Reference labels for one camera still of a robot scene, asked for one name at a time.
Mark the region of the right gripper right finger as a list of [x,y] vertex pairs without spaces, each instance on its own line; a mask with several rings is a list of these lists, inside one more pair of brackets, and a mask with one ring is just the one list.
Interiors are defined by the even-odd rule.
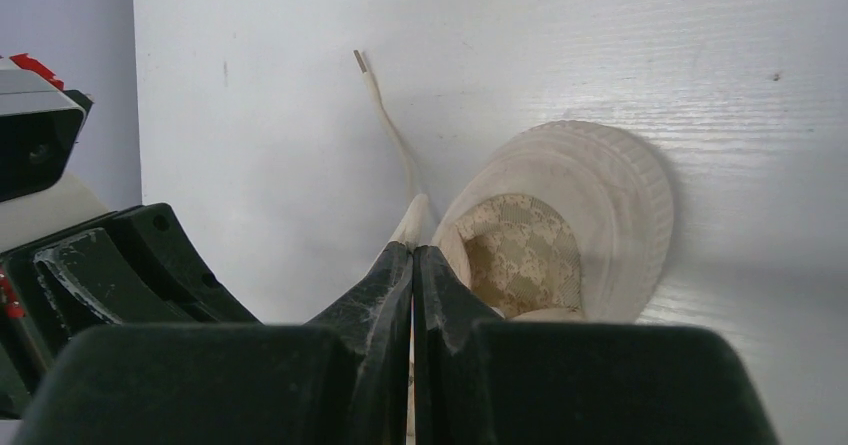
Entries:
[[413,257],[420,444],[774,444],[741,360],[695,327],[506,321]]

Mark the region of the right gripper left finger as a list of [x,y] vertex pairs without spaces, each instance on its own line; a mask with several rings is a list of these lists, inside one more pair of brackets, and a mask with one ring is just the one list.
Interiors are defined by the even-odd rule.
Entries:
[[99,326],[47,374],[17,444],[402,444],[413,257],[389,243],[302,325]]

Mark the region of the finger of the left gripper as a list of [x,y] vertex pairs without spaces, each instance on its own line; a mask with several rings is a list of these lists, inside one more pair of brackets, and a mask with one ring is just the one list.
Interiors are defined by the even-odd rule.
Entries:
[[166,203],[19,245],[1,255],[1,416],[20,418],[61,350],[90,327],[255,319]]

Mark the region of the cream shoelace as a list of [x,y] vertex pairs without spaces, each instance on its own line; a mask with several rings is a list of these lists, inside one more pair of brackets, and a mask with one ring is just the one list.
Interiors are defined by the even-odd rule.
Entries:
[[414,251],[422,244],[430,200],[420,180],[416,157],[384,104],[376,74],[366,53],[354,49],[352,54],[367,89],[377,122],[393,150],[393,157],[399,168],[398,174],[402,179],[400,193],[404,199],[404,212],[390,240],[404,245],[409,251]]

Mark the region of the beige lace sneaker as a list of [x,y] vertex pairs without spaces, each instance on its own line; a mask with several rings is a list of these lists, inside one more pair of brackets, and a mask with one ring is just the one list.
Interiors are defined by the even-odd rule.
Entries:
[[506,319],[631,323],[655,293],[674,217],[666,171],[642,140],[558,121],[497,149],[433,244]]

